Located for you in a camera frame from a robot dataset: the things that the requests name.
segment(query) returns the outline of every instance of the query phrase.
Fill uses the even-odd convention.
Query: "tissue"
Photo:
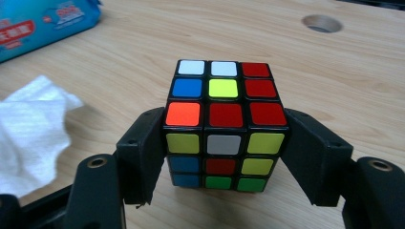
[[[20,198],[55,179],[57,157],[71,144],[65,113],[81,106],[44,75],[0,102],[0,194]]]

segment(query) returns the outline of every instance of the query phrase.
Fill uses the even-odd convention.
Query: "desk surface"
[[[286,107],[308,113],[354,146],[405,168],[405,13],[312,1],[103,0],[99,24],[0,65],[0,99],[40,74],[78,95],[72,146],[57,179],[22,204],[73,182],[84,158],[112,153],[144,111],[165,105],[181,58],[266,62]],[[301,20],[325,14],[344,28]],[[152,205],[126,207],[128,228],[343,228],[341,210],[311,206],[280,160],[262,194],[172,186],[163,165]]]

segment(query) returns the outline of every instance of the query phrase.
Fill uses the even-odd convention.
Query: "tissue box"
[[[96,25],[98,0],[0,1],[0,63]]]

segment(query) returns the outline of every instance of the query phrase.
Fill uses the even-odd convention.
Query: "cube face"
[[[263,192],[288,138],[266,63],[179,60],[163,134],[175,186]]]

